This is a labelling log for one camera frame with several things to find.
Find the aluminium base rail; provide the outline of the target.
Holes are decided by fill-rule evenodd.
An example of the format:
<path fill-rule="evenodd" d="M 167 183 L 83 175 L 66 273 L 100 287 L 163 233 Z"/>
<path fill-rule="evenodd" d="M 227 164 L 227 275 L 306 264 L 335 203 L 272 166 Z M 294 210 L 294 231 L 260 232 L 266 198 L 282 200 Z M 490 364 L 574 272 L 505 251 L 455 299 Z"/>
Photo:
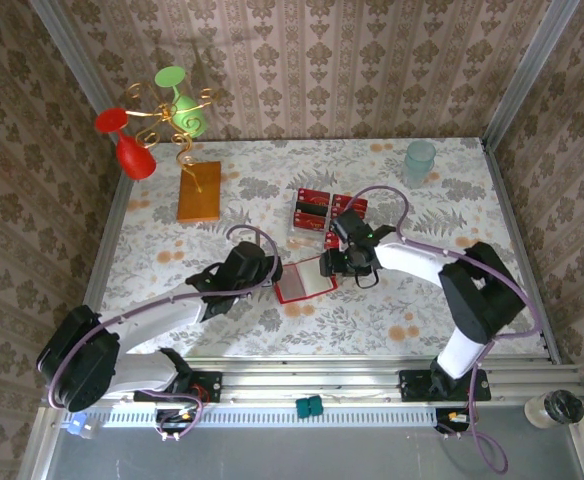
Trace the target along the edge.
<path fill-rule="evenodd" d="M 194 371 L 223 374 L 225 403 L 290 403 L 319 395 L 328 405 L 362 403 L 428 404 L 429 361 L 425 358 L 304 356 L 294 358 L 191 358 Z M 533 358 L 494 358 L 479 367 L 475 398 L 519 405 L 554 390 L 584 401 L 584 385 L 573 365 Z"/>

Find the red plastic wine glass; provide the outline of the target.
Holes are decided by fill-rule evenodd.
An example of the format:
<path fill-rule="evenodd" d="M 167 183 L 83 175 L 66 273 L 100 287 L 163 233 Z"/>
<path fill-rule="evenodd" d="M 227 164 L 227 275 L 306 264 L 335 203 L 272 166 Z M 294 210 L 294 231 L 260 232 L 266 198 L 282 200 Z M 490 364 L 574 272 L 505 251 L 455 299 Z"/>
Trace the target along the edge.
<path fill-rule="evenodd" d="M 143 180 L 154 173 L 156 161 L 147 148 L 124 133 L 127 124 L 128 114 L 118 107 L 104 110 L 95 120 L 95 128 L 99 132 L 117 136 L 116 158 L 123 172 L 131 180 Z"/>

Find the aluminium frame post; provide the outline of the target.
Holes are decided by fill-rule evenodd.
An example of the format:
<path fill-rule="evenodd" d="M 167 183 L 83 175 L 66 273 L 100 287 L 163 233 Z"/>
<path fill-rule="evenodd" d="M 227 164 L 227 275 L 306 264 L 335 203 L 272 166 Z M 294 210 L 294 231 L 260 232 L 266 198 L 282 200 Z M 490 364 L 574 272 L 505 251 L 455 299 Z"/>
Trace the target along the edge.
<path fill-rule="evenodd" d="M 113 107 L 116 102 L 99 75 L 97 61 L 82 43 L 79 29 L 66 12 L 61 0 L 29 0 L 47 29 L 81 90 L 96 113 Z"/>
<path fill-rule="evenodd" d="M 486 150 L 494 151 L 505 136 L 579 3 L 551 0 L 482 137 Z"/>

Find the green plastic wine glass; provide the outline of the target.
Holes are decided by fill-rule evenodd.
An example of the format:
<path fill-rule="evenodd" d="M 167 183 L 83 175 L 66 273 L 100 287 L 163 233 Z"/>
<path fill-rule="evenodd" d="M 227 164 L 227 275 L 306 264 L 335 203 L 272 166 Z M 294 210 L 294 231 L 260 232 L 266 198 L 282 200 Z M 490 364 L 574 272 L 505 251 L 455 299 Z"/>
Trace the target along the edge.
<path fill-rule="evenodd" d="M 154 82 L 158 87 L 172 90 L 173 98 L 167 109 L 172 124 L 191 138 L 196 138 L 206 131 L 207 121 L 202 113 L 203 107 L 181 91 L 180 85 L 185 77 L 182 67 L 168 66 L 156 73 Z"/>

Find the red card holder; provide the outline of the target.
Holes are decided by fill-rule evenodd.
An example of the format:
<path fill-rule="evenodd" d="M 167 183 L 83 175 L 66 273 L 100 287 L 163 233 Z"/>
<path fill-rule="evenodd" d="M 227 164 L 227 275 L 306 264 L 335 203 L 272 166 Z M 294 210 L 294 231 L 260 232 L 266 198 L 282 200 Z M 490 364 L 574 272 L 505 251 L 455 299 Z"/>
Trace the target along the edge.
<path fill-rule="evenodd" d="M 307 300 L 338 288 L 334 277 L 325 277 L 320 271 L 320 256 L 283 266 L 275 292 L 282 305 Z"/>

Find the aluminium table side rail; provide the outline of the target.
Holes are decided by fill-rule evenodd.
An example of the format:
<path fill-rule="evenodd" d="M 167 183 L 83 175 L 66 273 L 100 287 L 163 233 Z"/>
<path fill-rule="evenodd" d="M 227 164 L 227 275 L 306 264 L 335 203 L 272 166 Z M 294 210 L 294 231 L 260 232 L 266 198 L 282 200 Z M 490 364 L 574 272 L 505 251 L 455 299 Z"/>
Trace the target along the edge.
<path fill-rule="evenodd" d="M 108 213 L 99 249 L 84 296 L 84 303 L 94 311 L 99 310 L 104 298 L 132 187 L 133 181 L 125 174 L 122 174 L 113 196 L 111 208 Z"/>
<path fill-rule="evenodd" d="M 511 205 L 508 191 L 499 169 L 493 149 L 483 139 L 479 139 L 482 151 L 485 155 L 488 170 L 490 172 L 496 195 L 499 199 L 500 207 L 504 216 L 509 236 L 513 245 L 513 251 L 516 256 L 525 290 L 538 313 L 536 323 L 539 325 L 539 335 L 543 338 L 546 350 L 550 360 L 554 364 L 563 364 L 561 353 L 559 351 L 556 339 L 552 331 L 552 325 L 548 318 L 542 296 L 540 294 L 532 265 L 527 255 L 525 244 L 513 207 Z"/>

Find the pale blue plastic cup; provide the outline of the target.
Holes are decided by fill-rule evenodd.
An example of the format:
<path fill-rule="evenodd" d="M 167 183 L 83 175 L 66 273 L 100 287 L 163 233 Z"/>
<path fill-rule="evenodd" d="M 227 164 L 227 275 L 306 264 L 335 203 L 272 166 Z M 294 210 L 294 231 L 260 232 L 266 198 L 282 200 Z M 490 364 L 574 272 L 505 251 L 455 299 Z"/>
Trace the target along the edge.
<path fill-rule="evenodd" d="M 416 140 L 409 144 L 403 164 L 403 178 L 409 188 L 423 184 L 434 167 L 435 146 L 426 140 Z"/>

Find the grey metal panel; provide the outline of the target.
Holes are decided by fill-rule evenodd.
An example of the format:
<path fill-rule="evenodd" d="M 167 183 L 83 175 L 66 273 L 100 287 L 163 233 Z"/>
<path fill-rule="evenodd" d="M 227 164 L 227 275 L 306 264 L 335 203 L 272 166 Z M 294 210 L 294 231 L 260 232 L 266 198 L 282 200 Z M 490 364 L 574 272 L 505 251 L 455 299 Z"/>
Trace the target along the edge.
<path fill-rule="evenodd" d="M 202 428 L 179 442 L 148 429 L 62 434 L 45 480 L 584 480 L 569 437 L 500 438 L 494 474 L 469 439 L 427 429 Z"/>

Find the floral table cover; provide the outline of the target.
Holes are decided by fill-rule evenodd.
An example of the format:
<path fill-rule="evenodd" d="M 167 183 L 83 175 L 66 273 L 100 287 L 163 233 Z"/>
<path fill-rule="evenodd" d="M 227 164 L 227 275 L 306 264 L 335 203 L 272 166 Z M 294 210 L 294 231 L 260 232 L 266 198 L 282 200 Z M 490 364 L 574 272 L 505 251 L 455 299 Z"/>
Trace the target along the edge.
<path fill-rule="evenodd" d="M 424 183 L 401 177 L 408 141 L 278 140 L 198 143 L 198 161 L 221 165 L 221 216 L 216 222 L 176 221 L 180 170 L 173 145 L 154 147 L 154 174 L 130 194 L 102 310 L 111 311 L 181 284 L 226 258 L 238 239 L 259 227 L 284 263 L 321 249 L 291 242 L 293 197 L 299 188 L 361 193 L 372 226 L 400 224 L 414 240 L 455 251 L 490 244 L 513 274 L 519 265 L 480 142 L 439 139 Z M 443 292 L 400 272 L 383 271 L 371 288 L 343 279 L 330 293 L 282 305 L 269 288 L 239 301 L 228 314 L 181 326 L 139 346 L 181 355 L 435 356 L 454 324 Z"/>

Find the clear jar black lid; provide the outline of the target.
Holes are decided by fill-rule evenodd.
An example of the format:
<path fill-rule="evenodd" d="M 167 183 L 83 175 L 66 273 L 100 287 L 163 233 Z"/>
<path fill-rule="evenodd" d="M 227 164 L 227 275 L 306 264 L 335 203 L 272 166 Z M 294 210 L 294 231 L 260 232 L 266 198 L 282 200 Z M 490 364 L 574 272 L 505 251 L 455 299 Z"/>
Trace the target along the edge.
<path fill-rule="evenodd" d="M 568 390 L 554 390 L 529 399 L 524 413 L 536 428 L 549 429 L 579 423 L 584 416 L 584 404 Z"/>

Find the teal plastic block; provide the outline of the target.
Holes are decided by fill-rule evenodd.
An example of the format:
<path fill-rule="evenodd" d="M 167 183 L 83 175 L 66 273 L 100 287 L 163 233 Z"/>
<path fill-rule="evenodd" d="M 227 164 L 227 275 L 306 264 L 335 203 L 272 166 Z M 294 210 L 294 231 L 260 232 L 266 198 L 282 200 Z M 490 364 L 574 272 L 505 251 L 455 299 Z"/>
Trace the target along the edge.
<path fill-rule="evenodd" d="M 320 416 L 324 412 L 323 402 L 319 395 L 297 399 L 295 407 L 299 419 Z"/>

